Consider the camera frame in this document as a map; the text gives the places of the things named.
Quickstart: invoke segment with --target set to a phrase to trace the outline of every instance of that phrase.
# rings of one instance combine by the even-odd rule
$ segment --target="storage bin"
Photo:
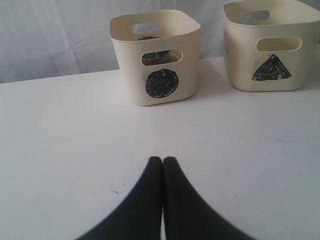
[[[248,0],[223,9],[224,60],[232,86],[289,91],[306,82],[320,37],[318,10],[297,0]]]
[[[160,29],[133,32],[133,26],[144,23],[159,23]],[[177,101],[195,93],[201,34],[200,25],[191,17],[177,10],[130,14],[112,19],[109,30],[124,86],[134,104]],[[146,59],[155,55],[165,61]]]

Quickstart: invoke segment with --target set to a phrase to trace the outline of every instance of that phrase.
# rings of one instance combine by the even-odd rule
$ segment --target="table surface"
[[[186,100],[136,106],[119,70],[0,85],[0,239],[72,240],[107,216],[150,156],[258,240],[320,236],[320,47],[290,92],[230,86],[200,60]]]

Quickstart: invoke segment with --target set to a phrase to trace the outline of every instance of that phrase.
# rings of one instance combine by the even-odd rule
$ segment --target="triangle symbol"
[[[279,80],[288,79],[292,75],[286,69],[280,59],[272,54],[269,59],[265,61],[253,74],[252,80],[266,81],[266,80]]]

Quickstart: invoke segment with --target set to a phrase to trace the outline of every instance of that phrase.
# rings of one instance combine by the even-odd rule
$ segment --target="white backdrop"
[[[1,0],[0,83],[118,68],[109,21],[177,9],[202,26],[201,58],[222,55],[223,4],[235,0]],[[320,9],[319,0],[303,2]]]

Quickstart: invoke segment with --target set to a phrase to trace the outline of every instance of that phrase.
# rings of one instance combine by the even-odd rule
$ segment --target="handle cutout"
[[[240,14],[240,20],[244,22],[265,21],[270,17],[268,10],[244,11]]]
[[[148,52],[141,56],[144,66],[154,66],[179,62],[183,58],[183,52],[179,49],[171,49],[157,52]]]
[[[160,31],[160,29],[161,24],[158,21],[138,23],[131,28],[134,34],[156,33]]]
[[[302,39],[297,36],[262,38],[256,43],[259,52],[296,51],[302,46]]]

